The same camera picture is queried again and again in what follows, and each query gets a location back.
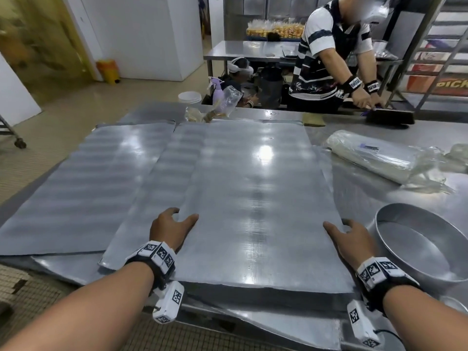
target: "tiled floor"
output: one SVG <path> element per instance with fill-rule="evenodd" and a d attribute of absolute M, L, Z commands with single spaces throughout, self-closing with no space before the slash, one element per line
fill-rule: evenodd
<path fill-rule="evenodd" d="M 204 48 L 210 48 L 209 38 Z M 214 62 L 215 75 L 219 76 L 222 69 L 222 63 Z M 189 90 L 205 94 L 207 76 L 206 64 L 202 64 L 183 82 L 124 79 L 116 86 L 96 83 L 43 106 L 43 113 L 15 127 L 27 149 L 17 149 L 9 137 L 0 141 L 0 202 L 64 159 L 98 123 L 114 123 L 145 101 L 177 101 L 180 92 Z M 15 311 L 7 324 L 0 326 L 0 344 L 70 291 L 58 283 L 0 265 L 0 301 L 9 302 Z M 142 315 L 122 350 L 276 349 L 178 323 L 161 326 Z"/>

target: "yellow trash bin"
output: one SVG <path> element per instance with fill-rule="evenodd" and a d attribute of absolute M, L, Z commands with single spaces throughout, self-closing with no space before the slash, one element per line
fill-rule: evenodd
<path fill-rule="evenodd" d="M 112 59 L 105 59 L 105 60 L 98 60 L 96 62 L 96 67 L 101 73 L 104 81 L 115 85 L 120 82 L 120 75 L 118 73 L 118 67 L 115 60 Z"/>

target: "doorway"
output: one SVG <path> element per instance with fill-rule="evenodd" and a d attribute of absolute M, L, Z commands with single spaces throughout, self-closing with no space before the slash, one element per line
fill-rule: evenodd
<path fill-rule="evenodd" d="M 39 105 L 93 82 L 63 0 L 0 0 L 0 53 Z"/>

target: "left hand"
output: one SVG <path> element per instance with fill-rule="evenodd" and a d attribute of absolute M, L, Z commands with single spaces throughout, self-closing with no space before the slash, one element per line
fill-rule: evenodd
<path fill-rule="evenodd" d="M 374 92 L 373 94 L 371 94 L 371 102 L 372 104 L 375 106 L 377 105 L 380 105 L 381 107 L 383 107 L 383 100 L 382 98 L 379 96 L 378 93 Z"/>
<path fill-rule="evenodd" d="M 178 213 L 179 208 L 167 208 L 151 224 L 149 239 L 165 242 L 176 251 L 181 247 L 185 237 L 198 220 L 198 214 L 192 214 L 183 222 L 176 222 L 172 215 Z"/>

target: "striped shirt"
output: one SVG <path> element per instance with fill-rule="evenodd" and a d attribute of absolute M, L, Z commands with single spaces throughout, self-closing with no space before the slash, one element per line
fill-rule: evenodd
<path fill-rule="evenodd" d="M 337 1 L 328 3 L 326 7 L 329 10 L 321 7 L 313 11 L 306 22 L 299 43 L 293 81 L 289 88 L 289 94 L 292 97 L 301 100 L 327 100 L 336 94 L 338 83 L 325 69 L 318 53 L 336 47 L 337 38 L 334 33 L 341 32 L 348 35 L 354 27 L 359 27 L 359 25 L 354 25 L 343 30 Z M 364 23 L 360 25 L 354 53 L 360 54 L 370 50 L 372 50 L 370 27 Z"/>

